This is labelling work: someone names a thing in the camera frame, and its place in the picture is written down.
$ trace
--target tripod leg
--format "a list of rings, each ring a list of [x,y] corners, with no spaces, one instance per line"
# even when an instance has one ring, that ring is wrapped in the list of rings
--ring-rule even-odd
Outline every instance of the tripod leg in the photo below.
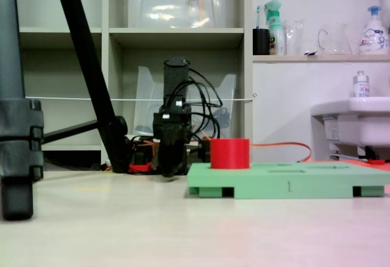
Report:
[[[43,177],[43,115],[24,98],[16,0],[0,0],[0,186],[6,220],[33,214],[32,182]]]
[[[61,4],[96,118],[102,124],[99,133],[113,171],[126,173],[129,170],[125,138],[126,122],[114,114],[81,0],[61,0]]]

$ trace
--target glass pitcher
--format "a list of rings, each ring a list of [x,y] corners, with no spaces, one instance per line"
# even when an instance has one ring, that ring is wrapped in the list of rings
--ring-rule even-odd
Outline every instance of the glass pitcher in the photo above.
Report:
[[[318,45],[323,54],[350,55],[352,54],[348,38],[345,33],[347,25],[344,23],[329,23],[321,26],[318,32]]]

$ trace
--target green board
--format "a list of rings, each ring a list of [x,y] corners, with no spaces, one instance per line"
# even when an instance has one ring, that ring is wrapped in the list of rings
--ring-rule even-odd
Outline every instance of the green board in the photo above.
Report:
[[[254,163],[251,169],[210,169],[194,163],[190,194],[200,198],[298,199],[383,197],[390,172],[349,163]]]

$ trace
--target floor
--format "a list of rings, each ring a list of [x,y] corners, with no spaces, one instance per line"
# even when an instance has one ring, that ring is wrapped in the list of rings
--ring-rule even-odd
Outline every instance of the floor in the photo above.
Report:
[[[2,267],[390,264],[390,196],[195,199],[184,177],[71,171],[34,192],[33,220],[0,221]]]

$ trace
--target red cylinder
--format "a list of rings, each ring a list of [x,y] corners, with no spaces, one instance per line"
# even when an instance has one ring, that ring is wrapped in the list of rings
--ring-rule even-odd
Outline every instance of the red cylinder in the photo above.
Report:
[[[249,139],[212,139],[210,155],[213,169],[248,169]]]

